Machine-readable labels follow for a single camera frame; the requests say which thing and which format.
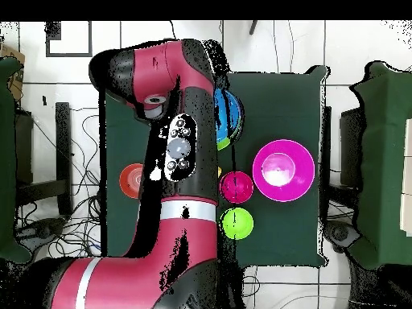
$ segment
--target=black cable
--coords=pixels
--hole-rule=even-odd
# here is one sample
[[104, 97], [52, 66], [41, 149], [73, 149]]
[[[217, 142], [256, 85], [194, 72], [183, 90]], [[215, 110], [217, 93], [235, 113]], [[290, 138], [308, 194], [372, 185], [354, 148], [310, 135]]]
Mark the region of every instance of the black cable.
[[342, 173], [342, 171], [335, 171], [335, 170], [332, 170], [332, 169], [330, 169], [329, 168], [329, 171], [332, 171], [332, 172], [334, 172], [334, 173]]
[[27, 218], [28, 218], [33, 212], [35, 212], [35, 210], [37, 210], [37, 204], [36, 204], [35, 202], [33, 202], [32, 204], [35, 206], [35, 208], [34, 208], [32, 211], [30, 211], [28, 214], [26, 214], [26, 216], [24, 217], [23, 221], [24, 221], [24, 224], [25, 224], [25, 225], [28, 225], [28, 223], [27, 223]]
[[292, 46], [292, 55], [291, 55], [291, 58], [290, 58], [290, 72], [292, 72], [293, 57], [294, 57], [294, 53], [295, 53], [295, 41], [293, 39], [292, 28], [290, 27], [290, 21], [289, 20], [287, 21], [287, 24], [289, 25], [290, 36], [292, 38], [292, 44], [291, 44], [291, 46]]
[[169, 20], [169, 23], [171, 24], [171, 32], [173, 33], [173, 38], [177, 39], [176, 35], [175, 35], [175, 28], [173, 26], [173, 22], [171, 20]]
[[342, 211], [338, 206], [332, 204], [331, 202], [329, 202], [329, 205], [335, 207], [338, 211], [341, 211], [342, 214], [345, 215], [345, 216], [348, 215], [348, 214], [353, 214], [353, 211], [351, 211], [351, 212], [344, 212], [344, 211]]
[[[93, 108], [81, 108], [81, 109], [71, 109], [71, 110], [81, 111], [82, 109], [93, 109]], [[94, 144], [95, 144], [95, 146], [96, 146], [95, 152], [93, 153], [92, 157], [90, 158], [90, 160], [88, 161], [88, 163], [87, 163], [86, 165], [84, 165], [84, 162], [85, 162], [85, 154], [84, 154], [83, 149], [80, 147], [80, 145], [79, 145], [77, 142], [75, 142], [75, 141], [72, 139], [72, 141], [73, 141], [75, 144], [77, 144], [78, 147], [80, 148], [80, 151], [81, 151], [81, 153], [82, 153], [82, 155], [83, 155], [83, 167], [84, 167], [84, 174], [83, 174], [83, 176], [82, 176], [82, 178], [81, 178], [81, 181], [80, 181], [80, 183], [79, 183], [79, 186], [78, 186], [78, 188], [77, 188], [77, 191], [76, 191], [76, 193], [75, 193], [73, 196], [75, 196], [75, 195], [77, 195], [77, 194], [79, 193], [80, 187], [81, 187], [81, 185], [83, 184], [83, 182], [84, 182], [84, 184], [85, 184], [85, 186], [86, 186], [86, 191], [87, 191], [87, 193], [88, 193], [88, 196], [90, 196], [90, 194], [89, 194], [89, 187], [88, 187], [88, 184], [87, 184], [86, 181], [85, 181], [85, 178], [86, 178], [86, 177], [88, 178], [88, 180], [89, 180], [91, 183], [93, 183], [93, 184], [95, 184], [95, 185], [96, 185], [96, 184], [99, 184], [99, 181], [98, 181], [98, 179], [96, 178], [96, 176], [95, 176], [90, 170], [88, 170], [89, 164], [92, 162], [93, 158], [96, 156], [96, 154], [97, 154], [97, 152], [98, 152], [99, 146], [97, 145], [96, 140], [95, 140], [94, 138], [92, 138], [92, 136], [90, 136], [89, 133], [88, 133], [88, 132], [86, 131], [86, 129], [84, 128], [84, 124], [85, 124], [85, 122], [86, 122], [88, 119], [90, 119], [91, 117], [98, 117], [98, 116], [99, 116], [99, 115], [90, 115], [90, 116], [87, 116], [87, 117], [83, 120], [83, 122], [81, 123], [81, 128], [82, 128], [82, 130], [84, 131], [84, 133], [85, 133], [87, 136], [89, 136], [89, 137], [92, 139], [92, 141], [94, 142]]]
[[[93, 257], [96, 255], [92, 252], [91, 248], [93, 246], [96, 247], [97, 249], [100, 248], [100, 242], [90, 236], [90, 233], [92, 232], [92, 230], [96, 226], [100, 226], [100, 217], [99, 217], [100, 212], [96, 207], [97, 196], [91, 196], [85, 200], [82, 200], [80, 205], [84, 204], [85, 202], [88, 202], [88, 217], [75, 224], [64, 226], [65, 229], [72, 227], [72, 226], [76, 226], [76, 227], [69, 233], [62, 233], [51, 243], [51, 245], [52, 244], [56, 245], [56, 252], [59, 255], [67, 256], [73, 253], [77, 253], [75, 257], [83, 257], [83, 256]], [[83, 225], [83, 229], [82, 229], [83, 231], [78, 231], [78, 229], [82, 225]], [[62, 252], [61, 249], [59, 249], [59, 247], [63, 249], [63, 246], [61, 245], [60, 242], [66, 243], [67, 245], [78, 245], [80, 247], [69, 253], [66, 253], [64, 250]], [[50, 246], [49, 246], [49, 255], [52, 257]]]
[[20, 206], [20, 212], [22, 213], [22, 218], [21, 218], [22, 219], [22, 228], [24, 228], [25, 220], [23, 219], [23, 206]]
[[253, 284], [258, 284], [259, 286], [257, 287], [256, 290], [254, 290], [254, 292], [252, 294], [248, 294], [248, 295], [242, 295], [244, 298], [248, 298], [250, 296], [254, 296], [256, 295], [256, 293], [261, 289], [261, 283], [259, 282], [258, 278], [256, 278], [255, 276], [245, 276], [243, 278], [243, 281], [245, 281], [246, 278], [253, 278]]
[[278, 48], [276, 47], [276, 34], [275, 33], [274, 33], [274, 53], [276, 54], [276, 67], [279, 73]]
[[[95, 108], [80, 108], [80, 109], [70, 109], [70, 110], [81, 111], [81, 110], [84, 110], [84, 109], [95, 109]], [[88, 117], [86, 117], [86, 118], [83, 120], [83, 122], [82, 122], [82, 124], [81, 124], [83, 131], [94, 141], [94, 144], [97, 146], [96, 152], [93, 154], [92, 158], [89, 160], [87, 166], [86, 166], [85, 169], [84, 169], [84, 170], [85, 170], [84, 175], [83, 175], [83, 173], [80, 171], [80, 169], [73, 163], [73, 161], [72, 161], [65, 153], [63, 153], [63, 152], [56, 146], [55, 143], [53, 143], [53, 142], [51, 141], [51, 139], [46, 135], [46, 133], [44, 133], [44, 131], [41, 129], [41, 127], [40, 127], [39, 124], [35, 121], [35, 119], [34, 119], [31, 115], [27, 115], [27, 116], [28, 116], [29, 118], [31, 118], [31, 120], [35, 123], [35, 125], [37, 126], [37, 128], [39, 128], [40, 132], [41, 132], [41, 133], [44, 135], [44, 137], [55, 147], [55, 149], [56, 149], [57, 151], [59, 151], [68, 161], [70, 161], [70, 163], [71, 163], [71, 164], [77, 169], [77, 171], [82, 175], [82, 178], [81, 178], [81, 181], [80, 181], [79, 187], [77, 188], [76, 193], [75, 193], [75, 194], [72, 194], [72, 196], [76, 196], [76, 195], [79, 193], [79, 191], [80, 191], [80, 186], [82, 185], [83, 181], [85, 181], [85, 180], [84, 180], [85, 177], [88, 176], [88, 174], [92, 174], [91, 171], [88, 171], [87, 167], [89, 166], [89, 164], [90, 164], [90, 162], [92, 161], [92, 159], [96, 156], [97, 151], [98, 151], [97, 142], [96, 142], [96, 140], [95, 140], [94, 138], [92, 138], [92, 137], [85, 131], [85, 129], [84, 129], [84, 123], [85, 123], [86, 120], [88, 120], [89, 118], [91, 118], [91, 117], [96, 117], [96, 116], [99, 116], [99, 115], [91, 115], [91, 116], [88, 116]], [[82, 148], [80, 147], [80, 145], [79, 145], [77, 142], [75, 142], [75, 144], [77, 144], [78, 147], [80, 148], [80, 151], [82, 152], [83, 157], [84, 157], [84, 160], [85, 160], [85, 155], [84, 155], [84, 152], [83, 152]], [[84, 184], [85, 184], [85, 186], [86, 186], [86, 191], [87, 191], [88, 196], [89, 196], [89, 188], [88, 188], [88, 186], [87, 186], [87, 183], [84, 182]]]
[[220, 42], [220, 45], [223, 47], [223, 31], [222, 31], [222, 24], [223, 24], [223, 20], [221, 20], [221, 21], [220, 21], [220, 24], [219, 24], [219, 31], [220, 31], [220, 34], [221, 34], [221, 37], [222, 37], [222, 41]]

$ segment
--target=pink bowl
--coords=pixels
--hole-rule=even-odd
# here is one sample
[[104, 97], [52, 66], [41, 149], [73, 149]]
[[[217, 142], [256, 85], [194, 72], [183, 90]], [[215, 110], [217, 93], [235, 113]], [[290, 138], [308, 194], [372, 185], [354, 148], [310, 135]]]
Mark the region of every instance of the pink bowl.
[[253, 161], [253, 180], [259, 191], [272, 200], [300, 198], [315, 178], [315, 163], [309, 151], [291, 140], [276, 140], [259, 150]]
[[252, 196], [253, 181], [242, 171], [231, 171], [220, 180], [220, 193], [229, 203], [244, 203]]

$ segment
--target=dark green cloth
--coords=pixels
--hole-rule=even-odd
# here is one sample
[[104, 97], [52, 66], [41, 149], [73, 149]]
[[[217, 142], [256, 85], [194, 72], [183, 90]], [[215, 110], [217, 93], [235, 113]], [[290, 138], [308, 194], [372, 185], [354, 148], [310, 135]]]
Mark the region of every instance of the dark green cloth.
[[371, 64], [354, 87], [366, 116], [362, 138], [357, 228], [363, 237], [349, 252], [366, 269], [412, 265], [412, 237], [400, 230], [406, 120], [412, 118], [412, 75]]
[[[245, 125], [236, 143], [237, 169], [251, 175], [256, 153], [268, 142], [288, 138], [302, 143], [315, 162], [319, 153], [320, 82], [327, 69], [309, 74], [233, 73], [230, 91], [245, 107]], [[119, 175], [131, 163], [143, 163], [149, 127], [133, 118], [130, 108], [107, 97], [108, 254], [127, 251], [134, 235], [137, 200], [126, 197]], [[222, 175], [232, 170], [231, 148], [218, 154]], [[229, 207], [220, 197], [217, 214]], [[253, 232], [237, 243], [241, 266], [323, 266], [317, 254], [318, 182], [290, 203], [269, 200], [255, 188], [241, 207], [254, 218]]]
[[16, 201], [16, 149], [14, 98], [8, 78], [22, 65], [15, 58], [0, 59], [0, 258], [15, 263], [31, 260], [31, 253], [14, 239]]

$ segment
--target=lime green cup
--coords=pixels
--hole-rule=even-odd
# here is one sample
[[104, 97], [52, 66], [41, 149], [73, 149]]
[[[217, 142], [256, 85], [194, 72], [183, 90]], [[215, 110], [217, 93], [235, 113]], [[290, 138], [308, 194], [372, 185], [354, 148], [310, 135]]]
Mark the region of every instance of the lime green cup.
[[220, 226], [228, 238], [240, 240], [252, 232], [253, 218], [244, 208], [230, 208], [221, 215]]

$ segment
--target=red robot arm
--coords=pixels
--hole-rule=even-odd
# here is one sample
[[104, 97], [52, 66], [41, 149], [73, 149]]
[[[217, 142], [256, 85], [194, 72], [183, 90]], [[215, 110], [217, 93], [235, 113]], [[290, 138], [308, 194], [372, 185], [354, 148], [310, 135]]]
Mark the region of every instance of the red robot arm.
[[194, 39], [104, 51], [90, 78], [151, 127], [135, 238], [124, 257], [36, 262], [24, 277], [25, 308], [213, 309], [218, 198], [208, 55]]

